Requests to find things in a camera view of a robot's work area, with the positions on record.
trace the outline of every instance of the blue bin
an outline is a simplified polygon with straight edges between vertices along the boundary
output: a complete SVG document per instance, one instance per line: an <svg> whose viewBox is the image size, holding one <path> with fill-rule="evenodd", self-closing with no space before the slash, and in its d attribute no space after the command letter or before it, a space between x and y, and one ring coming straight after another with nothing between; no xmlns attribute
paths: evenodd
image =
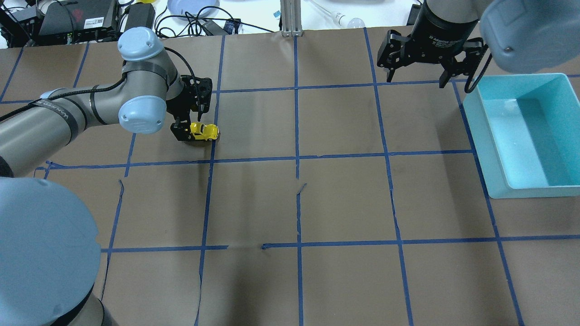
<svg viewBox="0 0 580 326"><path fill-rule="evenodd" d="M490 197L580 195L580 103L566 75L487 76L463 106Z"/></svg>

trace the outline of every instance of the sticker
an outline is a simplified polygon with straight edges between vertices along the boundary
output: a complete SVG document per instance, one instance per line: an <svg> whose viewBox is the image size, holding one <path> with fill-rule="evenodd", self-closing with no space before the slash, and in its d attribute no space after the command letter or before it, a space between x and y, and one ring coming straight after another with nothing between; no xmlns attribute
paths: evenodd
<svg viewBox="0 0 580 326"><path fill-rule="evenodd" d="M84 29L102 27L104 19L105 19L105 17L87 19L87 20L85 20Z"/></svg>

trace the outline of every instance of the white floor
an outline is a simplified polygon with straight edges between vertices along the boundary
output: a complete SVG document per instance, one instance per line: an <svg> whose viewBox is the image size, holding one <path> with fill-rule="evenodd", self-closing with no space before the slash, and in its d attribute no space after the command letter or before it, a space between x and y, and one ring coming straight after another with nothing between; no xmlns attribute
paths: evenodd
<svg viewBox="0 0 580 326"><path fill-rule="evenodd" d="M321 6L331 12L341 12L350 17L362 19L367 27L400 26L405 25L413 3L419 0L316 0ZM49 3L54 0L40 0L39 7L46 11ZM5 0L6 7L24 6L24 0ZM159 15L165 9L167 0L156 0L153 5ZM279 0L221 0L221 8L227 10L235 18L240 18L243 23L249 23L269 30L277 31L279 19L274 13L280 10ZM214 18L228 18L224 12L216 12ZM179 32L185 27L185 22L176 18L166 19L161 27L166 26ZM319 10L310 0L302 1L302 27L304 30L329 30L340 28L332 19ZM243 34L262 32L253 27L244 27ZM0 48L6 48L6 41L0 37Z"/></svg>

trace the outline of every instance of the yellow toy car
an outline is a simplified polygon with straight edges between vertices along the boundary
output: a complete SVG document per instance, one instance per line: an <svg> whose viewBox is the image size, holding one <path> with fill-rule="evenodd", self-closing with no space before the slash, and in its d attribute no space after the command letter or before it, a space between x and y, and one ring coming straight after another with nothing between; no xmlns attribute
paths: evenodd
<svg viewBox="0 0 580 326"><path fill-rule="evenodd" d="M218 126L214 124L204 125L201 122L193 122L190 130L195 140L216 140L219 136Z"/></svg>

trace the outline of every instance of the metal bracket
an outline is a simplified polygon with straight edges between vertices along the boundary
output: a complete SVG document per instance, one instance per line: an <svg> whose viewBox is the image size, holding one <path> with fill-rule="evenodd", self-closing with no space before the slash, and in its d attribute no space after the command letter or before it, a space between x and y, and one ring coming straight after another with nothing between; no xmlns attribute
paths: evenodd
<svg viewBox="0 0 580 326"><path fill-rule="evenodd" d="M280 0L282 36L302 36L300 0Z"/></svg>

